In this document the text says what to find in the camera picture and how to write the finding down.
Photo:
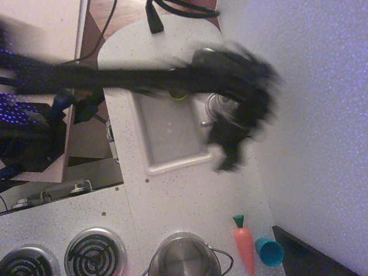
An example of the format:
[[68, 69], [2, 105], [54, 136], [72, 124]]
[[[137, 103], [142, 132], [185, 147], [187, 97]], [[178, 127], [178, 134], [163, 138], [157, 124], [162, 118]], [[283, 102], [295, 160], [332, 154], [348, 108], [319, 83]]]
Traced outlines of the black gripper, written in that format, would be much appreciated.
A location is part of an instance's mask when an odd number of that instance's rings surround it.
[[232, 172], [242, 164], [243, 142], [257, 136], [273, 112], [272, 85], [278, 82], [279, 75], [269, 62], [247, 49], [214, 50], [213, 54], [225, 78], [225, 88], [218, 94], [235, 102], [236, 107], [229, 115], [214, 113], [206, 143], [220, 146], [224, 153], [215, 172]]

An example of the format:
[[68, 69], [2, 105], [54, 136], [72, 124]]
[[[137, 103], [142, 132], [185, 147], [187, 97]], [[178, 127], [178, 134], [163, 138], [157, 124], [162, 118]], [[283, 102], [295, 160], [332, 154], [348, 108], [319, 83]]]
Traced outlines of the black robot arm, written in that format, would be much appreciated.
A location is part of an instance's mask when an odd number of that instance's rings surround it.
[[1, 84], [17, 94], [60, 94], [67, 89], [121, 88], [133, 93], [158, 97], [158, 91], [190, 95], [214, 93], [236, 103], [229, 115], [215, 112], [206, 139], [224, 154], [219, 171], [233, 171], [242, 163], [241, 145], [252, 139], [260, 124], [273, 111], [270, 85], [279, 75], [272, 65], [243, 48], [200, 48], [192, 61], [168, 68], [92, 69], [77, 64], [51, 63], [12, 51], [16, 37], [12, 24], [1, 20], [1, 68], [14, 74]]

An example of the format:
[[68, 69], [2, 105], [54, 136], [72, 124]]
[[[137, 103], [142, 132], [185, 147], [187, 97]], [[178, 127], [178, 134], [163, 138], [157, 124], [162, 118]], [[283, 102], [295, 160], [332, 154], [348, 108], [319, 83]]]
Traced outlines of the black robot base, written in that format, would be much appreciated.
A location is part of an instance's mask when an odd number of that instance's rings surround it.
[[19, 101], [1, 94], [1, 191], [12, 187], [22, 173], [41, 173], [64, 154], [66, 123], [64, 110], [75, 106], [76, 124], [96, 115], [105, 97], [101, 88], [78, 101], [64, 90], [52, 105]]

